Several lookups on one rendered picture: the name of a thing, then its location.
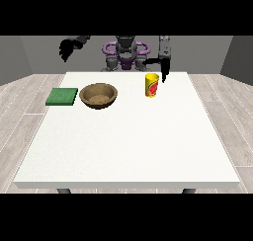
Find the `yellow cup with melon print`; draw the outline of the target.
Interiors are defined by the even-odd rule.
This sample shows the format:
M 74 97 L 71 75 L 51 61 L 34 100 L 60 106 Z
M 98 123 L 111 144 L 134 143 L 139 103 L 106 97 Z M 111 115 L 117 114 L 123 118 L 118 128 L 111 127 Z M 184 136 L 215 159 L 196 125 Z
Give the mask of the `yellow cup with melon print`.
M 159 82 L 159 75 L 156 73 L 147 73 L 145 75 L 145 96 L 153 98 L 156 96 Z

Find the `green square pad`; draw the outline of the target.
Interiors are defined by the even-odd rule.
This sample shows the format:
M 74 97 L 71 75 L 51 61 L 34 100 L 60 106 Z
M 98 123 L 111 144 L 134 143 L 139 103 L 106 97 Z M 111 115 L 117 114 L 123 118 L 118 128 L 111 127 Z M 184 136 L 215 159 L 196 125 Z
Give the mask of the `green square pad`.
M 45 104 L 47 106 L 72 106 L 74 104 L 77 88 L 53 88 Z

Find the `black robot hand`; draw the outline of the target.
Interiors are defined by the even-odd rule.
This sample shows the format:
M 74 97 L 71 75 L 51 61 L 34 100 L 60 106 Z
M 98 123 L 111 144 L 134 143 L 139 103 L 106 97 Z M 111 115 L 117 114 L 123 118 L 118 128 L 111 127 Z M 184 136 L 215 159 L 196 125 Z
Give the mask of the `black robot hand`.
M 83 43 L 79 40 L 63 40 L 59 46 L 59 55 L 66 62 L 74 49 L 81 49 L 82 47 Z
M 165 82 L 167 75 L 170 72 L 170 57 L 158 56 L 156 58 L 147 58 L 144 64 L 159 64 L 162 73 L 162 82 Z

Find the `brown wooden bowl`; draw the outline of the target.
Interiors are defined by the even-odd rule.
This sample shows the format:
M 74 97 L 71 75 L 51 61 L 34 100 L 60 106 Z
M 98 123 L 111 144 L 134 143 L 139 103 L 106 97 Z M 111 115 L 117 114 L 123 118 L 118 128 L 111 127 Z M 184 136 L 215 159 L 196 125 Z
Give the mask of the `brown wooden bowl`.
M 118 90 L 106 83 L 95 83 L 84 87 L 80 93 L 80 100 L 89 108 L 101 110 L 110 106 L 118 96 Z

